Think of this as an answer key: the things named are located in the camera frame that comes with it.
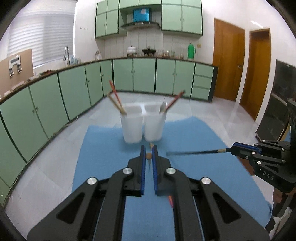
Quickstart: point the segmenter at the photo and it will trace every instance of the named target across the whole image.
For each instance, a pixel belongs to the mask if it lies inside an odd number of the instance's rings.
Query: range hood
[[[140,8],[133,11],[133,22],[121,26],[126,30],[135,28],[160,28],[159,23],[151,21],[151,11],[149,8]]]

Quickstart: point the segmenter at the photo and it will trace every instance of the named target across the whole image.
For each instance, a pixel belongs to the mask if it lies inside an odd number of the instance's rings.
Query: faucet
[[[67,60],[67,66],[70,66],[70,60],[69,60],[69,48],[68,48],[68,46],[65,47],[64,61],[66,61],[66,51],[67,51],[67,57],[68,57],[68,60]]]

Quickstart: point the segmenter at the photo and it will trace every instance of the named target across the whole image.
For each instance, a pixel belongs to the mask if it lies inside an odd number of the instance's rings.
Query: green thermos
[[[192,43],[190,43],[189,46],[188,46],[188,56],[187,56],[187,59],[193,59],[195,53],[196,53],[196,48],[193,46]]]

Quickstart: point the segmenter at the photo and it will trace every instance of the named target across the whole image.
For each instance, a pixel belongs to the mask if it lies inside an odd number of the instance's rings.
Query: countertop
[[[112,60],[112,59],[126,59],[126,58],[161,58],[161,59],[172,59],[172,60],[180,60],[180,61],[187,61],[187,62],[193,62],[193,63],[199,63],[199,64],[205,64],[205,65],[209,65],[209,66],[213,66],[211,64],[206,64],[206,63],[203,63],[203,62],[199,62],[199,61],[194,61],[194,60],[188,60],[188,59],[178,59],[178,58],[166,58],[166,57],[156,57],[156,56],[153,56],[153,57],[147,57],[147,56],[137,56],[137,57],[118,57],[118,58],[105,58],[105,59],[101,59],[101,60],[93,60],[93,61],[88,61],[88,62],[83,62],[83,63],[80,63],[80,64],[75,64],[75,65],[71,65],[71,66],[68,66],[68,67],[65,67],[65,68],[62,68],[62,69],[58,69],[58,70],[54,70],[54,71],[51,71],[50,73],[48,74],[44,74],[40,77],[37,77],[37,78],[34,78],[33,80],[26,80],[24,84],[18,86],[17,88],[15,88],[13,91],[11,91],[8,95],[2,97],[0,99],[0,104],[2,104],[3,102],[5,102],[6,100],[8,100],[11,96],[15,95],[17,92],[21,91],[22,89],[46,78],[46,77],[49,77],[53,74],[57,74],[59,72],[62,72],[62,71],[65,71],[65,70],[68,70],[68,69],[72,69],[72,68],[76,68],[76,67],[79,67],[79,66],[83,66],[83,65],[87,65],[87,64],[92,64],[92,63],[96,63],[96,62],[100,62],[100,61],[105,61],[105,60]]]

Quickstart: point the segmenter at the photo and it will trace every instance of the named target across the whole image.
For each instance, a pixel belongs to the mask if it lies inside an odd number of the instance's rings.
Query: door frame
[[[249,33],[249,57],[248,57],[248,67],[247,67],[247,72],[246,72],[246,78],[245,78],[245,82],[244,82],[244,88],[243,88],[243,91],[242,91],[242,95],[241,95],[241,99],[239,101],[239,104],[241,105],[242,104],[242,101],[243,101],[243,95],[244,95],[244,91],[245,91],[245,87],[246,87],[246,84],[247,84],[247,79],[248,79],[248,75],[250,75],[250,53],[251,53],[251,39],[252,39],[252,34],[253,33],[259,33],[259,32],[268,32],[269,34],[269,44],[270,44],[270,63],[269,63],[269,74],[268,74],[268,78],[269,78],[269,75],[270,75],[270,66],[271,66],[271,33],[270,33],[270,28],[260,28],[260,29],[256,29],[256,30],[252,30],[250,31]],[[256,117],[254,119],[254,121],[256,121],[257,119],[257,116],[260,112],[260,109],[261,109],[261,106],[256,114]]]
[[[230,23],[230,22],[227,22],[227,21],[224,21],[224,20],[222,20],[222,19],[219,19],[219,18],[214,18],[214,30],[216,29],[216,21],[221,21],[221,22],[224,22],[224,23],[227,23],[227,24],[230,24],[230,25],[232,25],[232,26],[235,26],[235,27],[237,27],[237,28],[240,28],[241,30],[243,30],[244,31],[244,60],[243,60],[243,63],[242,63],[242,71],[243,71],[243,68],[244,68],[244,66],[245,66],[245,55],[246,55],[246,30],[245,29],[243,29],[243,28],[241,28],[241,27],[239,27],[239,26],[237,26],[237,25],[234,25],[234,24],[232,24],[232,23]],[[214,52],[213,52],[213,62],[212,62],[212,65],[214,65],[214,66],[218,66],[218,65],[216,65],[215,63],[214,63],[214,59],[215,59],[215,38],[216,38],[216,34],[214,33]],[[237,89],[237,93],[236,93],[236,95],[235,95],[235,99],[234,99],[234,102],[236,102],[236,100],[237,100],[237,95],[238,95],[238,93],[239,93],[239,88],[240,88],[240,86],[241,86],[241,83],[242,83],[242,77],[243,77],[243,75],[241,76],[241,79],[240,79],[240,82],[239,82],[239,85],[238,85],[238,89]]]

